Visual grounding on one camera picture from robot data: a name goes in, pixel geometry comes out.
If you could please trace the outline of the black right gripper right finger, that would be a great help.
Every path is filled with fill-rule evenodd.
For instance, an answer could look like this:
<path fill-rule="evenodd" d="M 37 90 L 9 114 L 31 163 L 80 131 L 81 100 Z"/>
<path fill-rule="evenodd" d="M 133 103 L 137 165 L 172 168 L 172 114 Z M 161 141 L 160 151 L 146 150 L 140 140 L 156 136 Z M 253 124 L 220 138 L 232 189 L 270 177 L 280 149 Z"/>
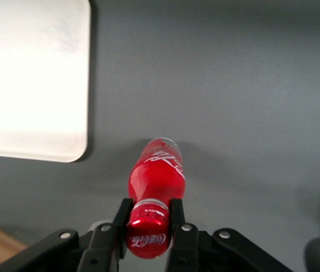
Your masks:
<path fill-rule="evenodd" d="M 181 199 L 171 200 L 172 244 L 165 271 L 199 271 L 199 230 L 186 222 Z"/>

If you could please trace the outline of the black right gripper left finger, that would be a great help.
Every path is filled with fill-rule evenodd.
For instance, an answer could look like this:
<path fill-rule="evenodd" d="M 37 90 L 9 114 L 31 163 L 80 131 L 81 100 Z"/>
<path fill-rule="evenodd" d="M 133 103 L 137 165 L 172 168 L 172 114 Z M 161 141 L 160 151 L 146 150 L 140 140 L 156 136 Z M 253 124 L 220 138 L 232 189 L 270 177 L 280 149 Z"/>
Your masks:
<path fill-rule="evenodd" d="M 126 226 L 133 207 L 131 198 L 124 198 L 112 222 L 98 225 L 92 232 L 89 247 L 84 250 L 77 271 L 118 271 L 124 258 Z"/>

